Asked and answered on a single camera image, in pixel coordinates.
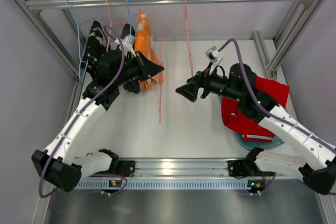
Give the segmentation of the red trousers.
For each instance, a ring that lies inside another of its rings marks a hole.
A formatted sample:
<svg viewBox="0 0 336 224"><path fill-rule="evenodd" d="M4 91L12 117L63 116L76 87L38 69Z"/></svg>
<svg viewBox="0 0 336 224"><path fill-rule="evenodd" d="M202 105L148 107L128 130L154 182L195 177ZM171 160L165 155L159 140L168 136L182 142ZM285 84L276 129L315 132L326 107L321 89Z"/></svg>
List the red trousers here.
<svg viewBox="0 0 336 224"><path fill-rule="evenodd" d="M283 107L286 106L289 97L289 86L277 81L258 77L256 88L265 91L275 98ZM245 117L238 110L238 102L228 98L220 97L223 124L232 131L243 137L243 142L255 142L269 144L274 133L259 126L253 120Z"/></svg>

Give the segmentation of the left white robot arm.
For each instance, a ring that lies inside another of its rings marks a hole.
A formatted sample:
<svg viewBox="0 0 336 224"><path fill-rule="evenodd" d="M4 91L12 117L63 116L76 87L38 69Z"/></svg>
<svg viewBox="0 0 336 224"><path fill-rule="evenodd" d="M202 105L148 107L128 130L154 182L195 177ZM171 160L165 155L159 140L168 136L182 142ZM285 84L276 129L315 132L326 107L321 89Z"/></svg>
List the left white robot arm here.
<svg viewBox="0 0 336 224"><path fill-rule="evenodd" d="M145 81L163 72L164 67L141 52L127 58L119 49L106 51L98 60L97 72L87 85L77 108L55 139L42 151L32 154L41 181L65 192L72 191L85 177L97 173L115 174L119 157L102 148L91 155L76 157L81 143L119 96L119 87L131 81Z"/></svg>

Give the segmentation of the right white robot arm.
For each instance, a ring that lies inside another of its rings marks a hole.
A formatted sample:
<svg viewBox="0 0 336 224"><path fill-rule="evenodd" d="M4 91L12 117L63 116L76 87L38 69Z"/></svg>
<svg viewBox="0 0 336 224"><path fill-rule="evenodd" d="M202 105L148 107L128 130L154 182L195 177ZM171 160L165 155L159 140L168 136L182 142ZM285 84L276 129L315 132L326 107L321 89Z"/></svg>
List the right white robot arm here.
<svg viewBox="0 0 336 224"><path fill-rule="evenodd" d="M244 159L250 173L282 174L302 181L319 194L330 194L335 186L335 147L304 128L275 98L257 88L256 80L248 65L236 63L228 77L207 68L175 91L191 102L197 100L199 89L203 89L203 99L214 93L236 101L242 115L272 132L297 153L291 156L255 147Z"/></svg>

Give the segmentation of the orange white trousers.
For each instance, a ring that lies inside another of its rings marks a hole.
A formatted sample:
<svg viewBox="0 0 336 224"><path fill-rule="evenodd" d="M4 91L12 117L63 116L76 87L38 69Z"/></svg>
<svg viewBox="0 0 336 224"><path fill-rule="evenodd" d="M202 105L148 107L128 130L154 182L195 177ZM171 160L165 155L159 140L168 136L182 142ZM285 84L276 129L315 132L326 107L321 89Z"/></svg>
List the orange white trousers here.
<svg viewBox="0 0 336 224"><path fill-rule="evenodd" d="M135 33L135 46L134 51L140 51L145 57L147 57L150 61L155 63L154 61L154 49L153 49L153 36L151 32L151 24L148 16L145 11L140 11L138 16L138 26ZM145 81L140 81L141 90L151 90L152 81L156 82L156 76Z"/></svg>

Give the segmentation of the pink hanger of red trousers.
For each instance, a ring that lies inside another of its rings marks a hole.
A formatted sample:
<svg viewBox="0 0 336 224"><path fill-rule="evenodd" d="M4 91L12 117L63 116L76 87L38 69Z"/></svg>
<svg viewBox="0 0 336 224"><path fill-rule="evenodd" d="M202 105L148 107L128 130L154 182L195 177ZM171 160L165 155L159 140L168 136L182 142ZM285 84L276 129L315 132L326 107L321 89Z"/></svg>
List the pink hanger of red trousers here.
<svg viewBox="0 0 336 224"><path fill-rule="evenodd" d="M162 61L162 40L159 39L158 42L158 51L154 54L154 62L160 66L164 66L164 63ZM163 79L163 73L159 73L156 75L156 84L157 84L157 94L158 94L158 112L159 112L159 124L161 124L162 121L162 84L164 82Z"/></svg>

